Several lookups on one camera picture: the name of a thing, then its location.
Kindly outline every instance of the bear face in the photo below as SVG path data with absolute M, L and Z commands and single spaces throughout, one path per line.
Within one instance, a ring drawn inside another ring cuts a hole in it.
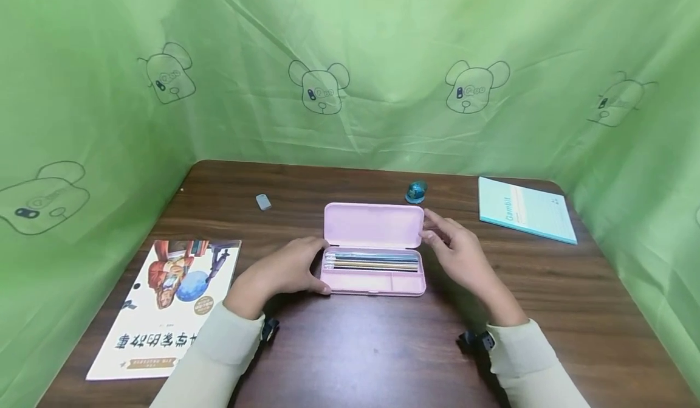
M 166 43 L 162 53 L 140 60 L 146 62 L 149 87 L 153 87 L 161 103 L 172 103 L 197 91 L 185 72 L 192 67 L 192 59 L 179 44 Z
M 445 81 L 452 86 L 447 107 L 457 113 L 476 113 L 489 104 L 491 90 L 506 84 L 510 67 L 505 61 L 493 63 L 488 69 L 469 67 L 464 60 L 452 66 Z
M 643 85 L 634 80 L 627 80 L 626 73 L 622 71 L 616 73 L 612 86 L 599 96 L 597 109 L 588 117 L 588 120 L 617 127 L 628 113 L 637 109 L 636 106 L 644 98 L 645 92 L 655 85 L 655 82 Z
M 336 114 L 342 109 L 340 90 L 350 83 L 350 74 L 340 63 L 334 63 L 327 71 L 310 71 L 296 60 L 289 66 L 289 77 L 302 88 L 302 103 L 314 113 Z
M 75 162 L 46 165 L 35 179 L 0 190 L 0 218 L 24 235 L 56 227 L 89 200 L 88 191 L 73 185 L 83 173 Z

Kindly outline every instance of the green curtain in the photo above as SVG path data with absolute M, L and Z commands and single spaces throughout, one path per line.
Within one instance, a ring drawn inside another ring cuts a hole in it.
M 700 394 L 700 0 L 0 8 L 0 405 L 203 159 L 553 179 Z

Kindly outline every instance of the left hand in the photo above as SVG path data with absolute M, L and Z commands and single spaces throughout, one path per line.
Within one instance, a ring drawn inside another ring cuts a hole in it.
M 327 247 L 325 239 L 314 237 L 287 243 L 245 270 L 234 282 L 223 305 L 244 319 L 255 320 L 275 294 L 307 290 L 327 296 L 331 288 L 309 271 L 318 251 Z

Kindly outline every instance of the picture book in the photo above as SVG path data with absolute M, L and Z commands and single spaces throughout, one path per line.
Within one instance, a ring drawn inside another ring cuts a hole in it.
M 556 193 L 479 177 L 479 219 L 540 237 L 578 243 L 566 201 Z
M 229 290 L 240 241 L 156 241 L 88 381 L 167 377 Z

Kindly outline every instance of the gray eraser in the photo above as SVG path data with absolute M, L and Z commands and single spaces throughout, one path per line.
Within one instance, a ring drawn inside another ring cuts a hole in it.
M 255 201 L 258 202 L 258 207 L 261 210 L 267 210 L 272 207 L 272 205 L 270 204 L 270 200 L 267 199 L 267 195 L 265 195 L 264 193 L 261 193 L 260 195 L 255 197 Z

